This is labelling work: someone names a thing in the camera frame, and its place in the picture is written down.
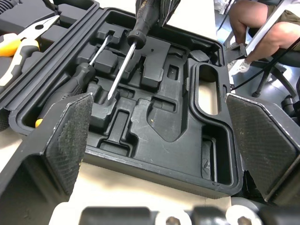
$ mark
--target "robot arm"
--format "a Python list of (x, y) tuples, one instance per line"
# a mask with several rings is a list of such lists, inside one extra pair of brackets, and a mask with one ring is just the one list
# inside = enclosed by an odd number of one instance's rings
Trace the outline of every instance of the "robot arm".
[[(135, 13), (137, 14), (137, 11), (141, 7), (141, 5), (147, 0), (136, 0), (135, 2)], [(158, 19), (158, 25), (164, 26), (173, 13), (175, 12), (175, 9), (180, 3), (180, 0), (157, 0), (160, 4), (160, 12), (159, 12), (159, 19)]]

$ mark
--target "white table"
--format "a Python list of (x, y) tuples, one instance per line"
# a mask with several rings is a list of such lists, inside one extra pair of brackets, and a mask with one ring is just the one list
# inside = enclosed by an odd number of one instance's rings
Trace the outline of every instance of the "white table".
[[(98, 1), (101, 7), (135, 12), (135, 0)], [(212, 0), (182, 0), (168, 24), (217, 39)], [(209, 85), (201, 90), (199, 99), (203, 109), (214, 113), (216, 109), (211, 103), (214, 101), (211, 101), (213, 94)], [(21, 143), (21, 136), (9, 128), (0, 133), (0, 143), (1, 171)], [(82, 163), (70, 201), (56, 207), (50, 224), (78, 224), (80, 214), (87, 206), (146, 206), (151, 210), (164, 211), (191, 210), (196, 205), (212, 205), (225, 210), (231, 205), (231, 201), (230, 197), (218, 200), (204, 198)]]

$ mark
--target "black plastic tool case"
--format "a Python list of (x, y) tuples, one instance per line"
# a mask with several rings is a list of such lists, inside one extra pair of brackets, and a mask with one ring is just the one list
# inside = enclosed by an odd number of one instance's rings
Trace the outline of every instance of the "black plastic tool case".
[[(134, 23), (134, 15), (122, 10), (87, 11), (0, 96), (0, 108), (11, 111), (11, 128), (28, 135), (53, 86), (88, 61), (111, 34), (88, 87), (95, 103), (84, 160), (210, 198), (239, 192), (240, 155), (225, 103), (230, 86), (220, 43), (171, 26), (154, 27), (107, 106), (105, 97), (129, 50), (126, 34)], [(192, 50), (207, 53), (210, 62), (190, 58)], [(199, 107), (202, 81), (216, 82), (218, 115)]]

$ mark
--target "person's knee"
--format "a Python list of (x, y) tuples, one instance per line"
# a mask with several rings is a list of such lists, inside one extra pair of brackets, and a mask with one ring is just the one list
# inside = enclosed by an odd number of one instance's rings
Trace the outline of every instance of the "person's knee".
[(265, 41), (270, 44), (281, 45), (282, 42), (293, 33), (293, 29), (287, 26), (285, 22), (274, 24), (266, 34)]
[(229, 11), (229, 17), (238, 17), (242, 12), (243, 8), (246, 7), (248, 0), (240, 0), (236, 2)]

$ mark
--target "person's leg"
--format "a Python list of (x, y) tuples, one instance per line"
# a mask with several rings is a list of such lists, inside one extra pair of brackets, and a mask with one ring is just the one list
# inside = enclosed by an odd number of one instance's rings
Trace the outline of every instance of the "person's leg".
[(265, 4), (241, 0), (235, 3), (229, 11), (229, 20), (237, 44), (246, 41), (246, 29), (260, 28), (266, 21), (268, 7)]
[(300, 37), (300, 26), (290, 22), (274, 24), (268, 33), (248, 55), (245, 62), (250, 64), (273, 55), (279, 48), (287, 49)]

